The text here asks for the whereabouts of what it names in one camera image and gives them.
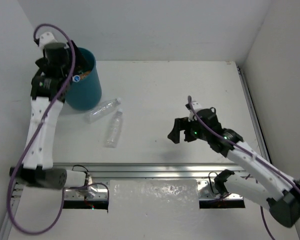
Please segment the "blue label bottle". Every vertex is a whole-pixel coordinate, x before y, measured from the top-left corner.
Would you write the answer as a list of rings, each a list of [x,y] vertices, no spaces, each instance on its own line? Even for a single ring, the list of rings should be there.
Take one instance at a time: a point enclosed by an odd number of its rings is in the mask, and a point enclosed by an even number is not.
[[[81,77],[80,77],[79,75],[74,75],[74,76],[72,77],[72,81],[73,81],[74,83],[78,83],[80,80],[81,80]]]

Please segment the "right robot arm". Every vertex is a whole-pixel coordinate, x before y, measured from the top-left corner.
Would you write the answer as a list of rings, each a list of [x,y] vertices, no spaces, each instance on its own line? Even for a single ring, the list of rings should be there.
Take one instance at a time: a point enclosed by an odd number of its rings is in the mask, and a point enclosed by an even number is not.
[[[268,210],[282,226],[293,227],[300,219],[300,179],[278,170],[256,153],[242,136],[223,128],[214,107],[202,108],[199,103],[191,102],[186,108],[189,116],[174,120],[168,139],[178,144],[183,131],[185,142],[205,141],[214,152],[241,166],[257,181],[248,182],[226,169],[214,178],[217,194],[241,195]]]

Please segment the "clear bottle white cap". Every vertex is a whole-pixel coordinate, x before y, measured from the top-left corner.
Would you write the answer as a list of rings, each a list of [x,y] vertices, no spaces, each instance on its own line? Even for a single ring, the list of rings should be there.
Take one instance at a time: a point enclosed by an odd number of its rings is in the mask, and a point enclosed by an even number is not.
[[[116,148],[123,126],[123,110],[119,108],[112,116],[105,135],[104,147]]]

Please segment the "orange label bottle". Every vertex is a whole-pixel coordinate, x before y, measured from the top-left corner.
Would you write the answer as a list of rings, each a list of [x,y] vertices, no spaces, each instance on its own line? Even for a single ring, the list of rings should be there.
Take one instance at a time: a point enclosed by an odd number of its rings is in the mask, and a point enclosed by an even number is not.
[[[80,79],[82,80],[82,79],[88,77],[90,73],[91,73],[91,70],[88,70],[88,71],[82,72],[82,73],[79,74],[78,76],[79,76]]]

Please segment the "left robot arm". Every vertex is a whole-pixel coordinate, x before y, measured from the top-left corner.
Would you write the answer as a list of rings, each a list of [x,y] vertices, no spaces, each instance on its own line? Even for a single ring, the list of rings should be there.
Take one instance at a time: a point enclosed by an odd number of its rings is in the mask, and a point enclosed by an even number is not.
[[[31,80],[31,116],[26,153],[19,167],[9,175],[28,187],[61,190],[82,188],[84,171],[54,167],[53,145],[60,112],[73,78],[89,68],[89,63],[73,41],[48,43],[43,57],[35,63],[38,71]]]

